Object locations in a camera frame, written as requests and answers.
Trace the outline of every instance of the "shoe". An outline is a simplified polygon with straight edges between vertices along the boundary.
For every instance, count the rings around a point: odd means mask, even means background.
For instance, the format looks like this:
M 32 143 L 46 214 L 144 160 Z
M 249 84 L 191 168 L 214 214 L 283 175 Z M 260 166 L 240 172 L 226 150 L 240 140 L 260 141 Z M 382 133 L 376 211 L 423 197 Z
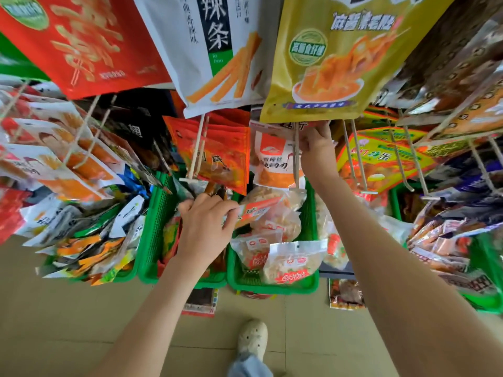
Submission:
M 260 320 L 250 320 L 246 323 L 237 338 L 237 352 L 251 353 L 260 361 L 264 360 L 267 347 L 267 325 Z

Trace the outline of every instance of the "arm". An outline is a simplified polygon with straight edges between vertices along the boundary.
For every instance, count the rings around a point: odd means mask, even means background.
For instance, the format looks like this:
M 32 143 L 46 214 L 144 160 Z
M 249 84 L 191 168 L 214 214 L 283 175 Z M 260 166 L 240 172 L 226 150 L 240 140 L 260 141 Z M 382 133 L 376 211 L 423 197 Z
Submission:
M 237 202 L 198 196 L 179 205 L 183 229 L 178 252 L 162 277 L 91 376 L 160 375 L 171 337 L 189 294 L 229 243 Z M 224 215 L 227 220 L 222 227 Z
M 475 310 L 383 230 L 338 177 L 328 125 L 306 135 L 302 169 L 330 211 L 398 373 L 501 374 L 503 346 Z

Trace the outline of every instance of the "jeans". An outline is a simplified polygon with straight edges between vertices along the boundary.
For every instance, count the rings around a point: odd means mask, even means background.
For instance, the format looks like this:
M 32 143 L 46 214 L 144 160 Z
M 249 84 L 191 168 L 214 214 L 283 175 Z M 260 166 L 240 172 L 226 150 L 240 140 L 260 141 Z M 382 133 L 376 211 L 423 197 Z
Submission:
M 254 354 L 241 353 L 230 366 L 227 377 L 273 377 L 273 374 Z

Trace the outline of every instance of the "green round badge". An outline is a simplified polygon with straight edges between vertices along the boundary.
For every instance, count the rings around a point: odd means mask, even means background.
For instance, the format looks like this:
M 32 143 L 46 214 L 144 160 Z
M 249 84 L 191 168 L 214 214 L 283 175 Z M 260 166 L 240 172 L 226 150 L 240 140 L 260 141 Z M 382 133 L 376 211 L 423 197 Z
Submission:
M 37 0 L 0 0 L 0 6 L 18 22 L 35 30 L 49 26 L 49 18 Z
M 288 54 L 295 63 L 301 66 L 310 66 L 323 57 L 326 43 L 326 37 L 321 31 L 305 29 L 293 38 Z

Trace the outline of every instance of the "green label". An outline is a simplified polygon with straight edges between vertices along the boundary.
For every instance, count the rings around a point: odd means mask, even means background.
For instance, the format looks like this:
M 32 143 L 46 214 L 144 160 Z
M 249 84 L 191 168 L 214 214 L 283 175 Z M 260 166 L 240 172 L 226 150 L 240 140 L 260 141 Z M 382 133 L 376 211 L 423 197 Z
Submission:
M 18 22 L 35 30 L 49 26 L 49 18 L 37 0 L 0 0 L 3 10 Z
M 211 73 L 215 76 L 221 68 L 223 68 L 234 56 L 232 50 L 225 50 L 223 52 L 208 53 L 210 58 Z
M 306 29 L 293 38 L 288 54 L 295 63 L 310 66 L 323 57 L 326 43 L 326 37 L 321 31 Z

